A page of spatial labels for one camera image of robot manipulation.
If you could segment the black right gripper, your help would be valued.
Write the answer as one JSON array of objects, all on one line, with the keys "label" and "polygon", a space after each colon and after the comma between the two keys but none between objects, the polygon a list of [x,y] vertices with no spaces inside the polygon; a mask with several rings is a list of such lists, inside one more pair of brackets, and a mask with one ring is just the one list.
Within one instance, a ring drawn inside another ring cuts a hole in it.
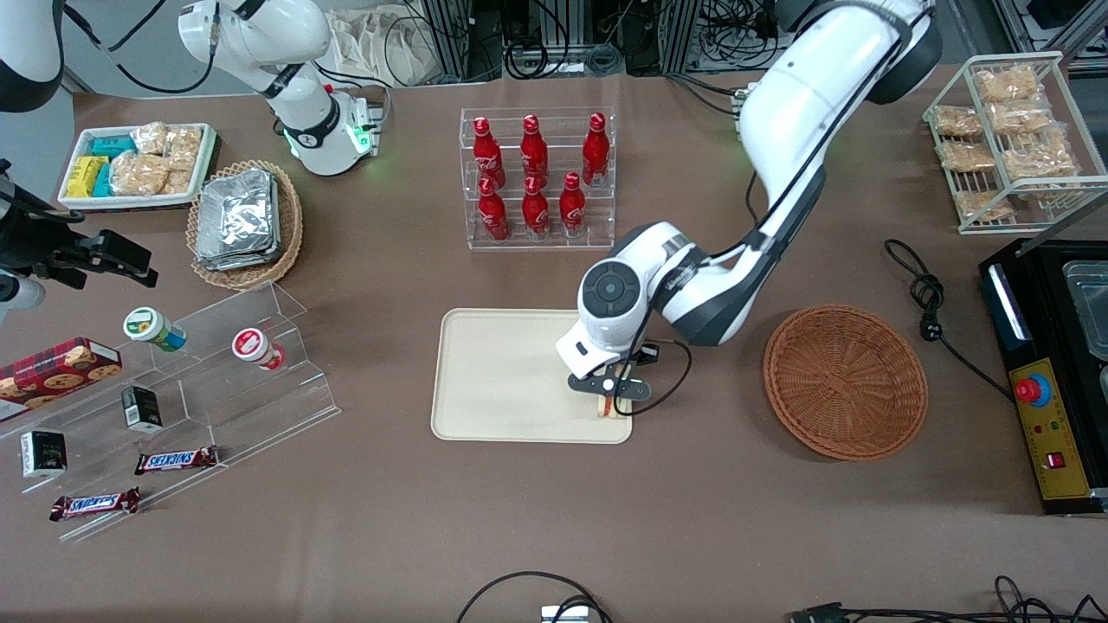
[{"label": "black right gripper", "polygon": [[[83,241],[71,226],[86,217],[72,210],[52,210],[35,194],[17,185],[9,175],[11,162],[1,161],[1,261],[3,269],[21,276],[35,276],[43,280],[59,280],[73,289],[86,286],[86,273],[68,264],[82,259],[78,241]],[[151,251],[114,232],[100,229],[88,238],[84,270],[115,273],[135,280],[142,287],[153,288],[158,283],[158,270],[151,268]]]}]

